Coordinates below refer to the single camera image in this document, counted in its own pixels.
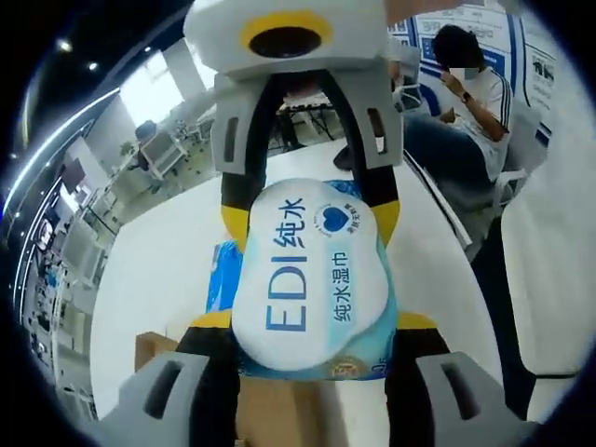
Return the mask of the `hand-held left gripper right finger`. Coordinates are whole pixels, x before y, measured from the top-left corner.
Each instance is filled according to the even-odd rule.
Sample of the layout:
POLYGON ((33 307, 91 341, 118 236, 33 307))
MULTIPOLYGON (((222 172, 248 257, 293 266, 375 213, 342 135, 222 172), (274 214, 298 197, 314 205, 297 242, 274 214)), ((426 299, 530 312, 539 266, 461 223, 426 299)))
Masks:
POLYGON ((391 446, 521 446, 538 427, 511 411, 503 387, 450 351, 423 314, 399 313, 385 393, 391 446))

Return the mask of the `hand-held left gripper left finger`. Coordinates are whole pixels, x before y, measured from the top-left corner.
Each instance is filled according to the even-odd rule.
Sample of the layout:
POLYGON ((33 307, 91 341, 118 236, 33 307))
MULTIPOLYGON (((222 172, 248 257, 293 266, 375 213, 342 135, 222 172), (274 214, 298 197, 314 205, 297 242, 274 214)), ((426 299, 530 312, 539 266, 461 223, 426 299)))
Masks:
POLYGON ((100 421, 101 445, 234 445, 240 383, 231 322, 229 310, 197 318, 175 349, 127 379, 100 421))

